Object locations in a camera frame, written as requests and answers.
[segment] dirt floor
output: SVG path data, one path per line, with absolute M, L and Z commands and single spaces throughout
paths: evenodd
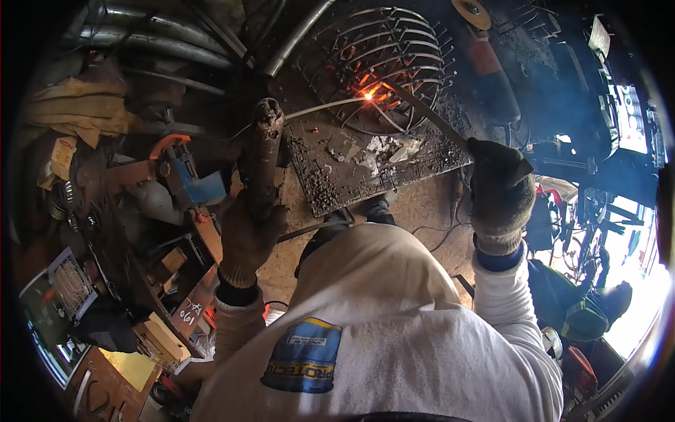
M 277 170 L 277 184 L 280 185 L 279 198 L 281 203 L 290 210 L 288 213 L 289 231 L 321 222 L 320 219 L 312 216 L 293 167 Z M 235 184 L 233 182 L 232 193 L 236 193 Z M 398 190 L 398 199 L 391 208 L 391 214 L 397 223 L 409 232 L 419 226 L 446 229 L 450 225 L 449 192 L 450 174 L 405 186 Z M 364 220 L 363 217 L 356 215 L 357 223 L 362 223 Z M 313 233 L 308 233 L 277 245 L 269 260 L 260 268 L 259 284 L 266 301 L 280 300 L 288 303 L 296 287 L 293 273 L 300 254 L 312 235 Z M 416 233 L 417 238 L 428 248 L 438 245 L 443 235 L 443 232 L 428 229 L 421 229 Z M 470 264 L 474 251 L 472 236 L 471 227 L 457 227 L 443 245 L 433 253 L 433 256 L 438 259 L 450 276 L 462 274 L 473 285 L 473 270 Z M 459 282 L 453 280 L 460 293 L 462 305 L 471 309 L 471 297 Z

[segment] work glove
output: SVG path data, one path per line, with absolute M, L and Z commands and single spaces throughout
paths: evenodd
M 477 247 L 488 255 L 509 255 L 520 245 L 535 203 L 532 167 L 513 148 L 476 138 L 467 142 L 475 162 L 471 224 Z
M 218 271 L 222 280 L 239 289 L 256 284 L 256 270 L 267 261 L 288 226 L 288 210 L 283 205 L 274 206 L 264 221 L 253 221 L 246 208 L 246 195 L 246 190 L 240 192 L 221 218 L 223 260 Z

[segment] welder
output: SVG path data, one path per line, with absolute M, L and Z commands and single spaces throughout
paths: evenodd
M 508 177 L 517 150 L 475 139 L 469 148 L 474 311 L 396 225 L 387 192 L 367 202 L 368 223 L 315 234 L 288 312 L 265 327 L 256 270 L 286 209 L 254 222 L 240 194 L 221 223 L 215 370 L 192 420 L 560 420 L 561 373 L 544 351 L 521 238 L 532 176 Z

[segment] logo patch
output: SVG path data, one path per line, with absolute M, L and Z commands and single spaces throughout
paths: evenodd
M 310 317 L 277 341 L 260 382 L 275 390 L 325 393 L 333 389 L 342 327 Z

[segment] grinding disc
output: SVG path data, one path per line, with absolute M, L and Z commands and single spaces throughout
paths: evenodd
M 452 0 L 452 5 L 464 19 L 482 30 L 490 29 L 490 17 L 485 8 L 476 0 Z

